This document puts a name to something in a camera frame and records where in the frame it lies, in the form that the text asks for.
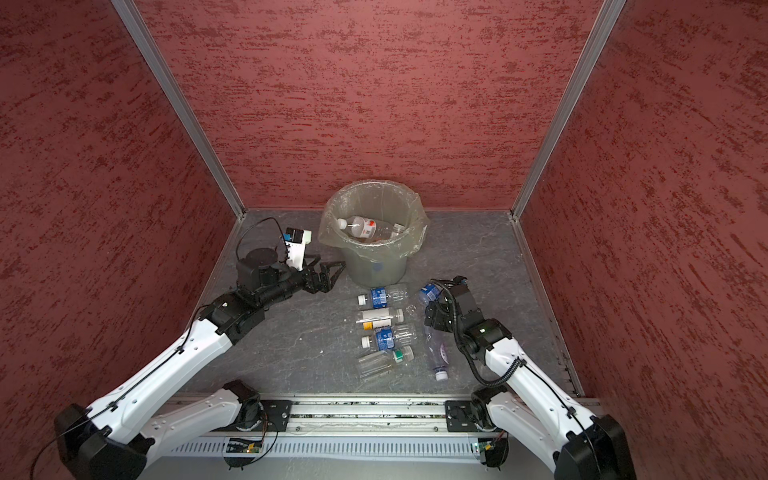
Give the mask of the blue label bottle white cap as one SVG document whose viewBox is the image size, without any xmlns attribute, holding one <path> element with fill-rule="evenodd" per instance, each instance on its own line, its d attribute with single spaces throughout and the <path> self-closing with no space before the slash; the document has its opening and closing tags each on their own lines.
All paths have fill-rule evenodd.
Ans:
<svg viewBox="0 0 768 480">
<path fill-rule="evenodd" d="M 441 294 L 441 288 L 434 283 L 427 283 L 422 286 L 418 291 L 418 299 L 424 306 L 428 306 L 431 302 L 437 301 Z"/>
</svg>

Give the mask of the red white label water bottle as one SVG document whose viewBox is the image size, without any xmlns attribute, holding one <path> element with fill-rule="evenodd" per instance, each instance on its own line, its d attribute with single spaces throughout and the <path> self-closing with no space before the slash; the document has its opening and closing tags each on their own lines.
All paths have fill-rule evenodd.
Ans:
<svg viewBox="0 0 768 480">
<path fill-rule="evenodd" d="M 404 225 L 373 218 L 352 216 L 335 220 L 339 230 L 349 237 L 365 242 L 387 241 L 406 230 Z"/>
</svg>

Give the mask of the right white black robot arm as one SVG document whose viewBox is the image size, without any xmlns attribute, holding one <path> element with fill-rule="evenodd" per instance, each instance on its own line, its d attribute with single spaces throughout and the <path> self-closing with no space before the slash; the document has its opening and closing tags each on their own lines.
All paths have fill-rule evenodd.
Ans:
<svg viewBox="0 0 768 480">
<path fill-rule="evenodd" d="M 480 384 L 471 421 L 500 430 L 531 451 L 557 479 L 633 479 L 626 433 L 609 415 L 597 416 L 540 369 L 509 329 L 485 316 L 464 277 L 431 280 L 425 324 L 453 336 Z"/>
</svg>

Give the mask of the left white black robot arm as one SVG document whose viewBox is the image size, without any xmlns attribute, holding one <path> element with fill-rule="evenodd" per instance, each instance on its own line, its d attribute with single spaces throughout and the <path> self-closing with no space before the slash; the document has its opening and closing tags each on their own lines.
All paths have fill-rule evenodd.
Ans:
<svg viewBox="0 0 768 480">
<path fill-rule="evenodd" d="M 266 431 L 259 393 L 240 380 L 171 413 L 158 411 L 263 322 L 271 306 L 300 291 L 331 291 L 345 267 L 317 255 L 295 267 L 269 248 L 249 252 L 237 264 L 235 288 L 203 306 L 165 351 L 89 406 L 72 404 L 56 416 L 62 464 L 77 479 L 136 479 L 154 460 L 210 431 L 227 426 Z"/>
</svg>

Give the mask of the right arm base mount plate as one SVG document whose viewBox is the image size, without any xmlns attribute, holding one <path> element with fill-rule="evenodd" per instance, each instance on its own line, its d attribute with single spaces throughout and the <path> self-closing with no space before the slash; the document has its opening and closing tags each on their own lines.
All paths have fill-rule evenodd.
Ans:
<svg viewBox="0 0 768 480">
<path fill-rule="evenodd" d="M 446 400 L 445 422 L 449 433 L 481 432 L 479 417 L 471 400 Z"/>
</svg>

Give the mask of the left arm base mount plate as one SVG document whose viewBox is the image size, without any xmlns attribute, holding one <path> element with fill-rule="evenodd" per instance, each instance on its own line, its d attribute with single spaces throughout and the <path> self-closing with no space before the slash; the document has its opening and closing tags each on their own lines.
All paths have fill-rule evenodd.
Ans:
<svg viewBox="0 0 768 480">
<path fill-rule="evenodd" d="M 284 433 L 288 429 L 293 402 L 291 400 L 262 399 L 255 424 L 257 431 Z"/>
</svg>

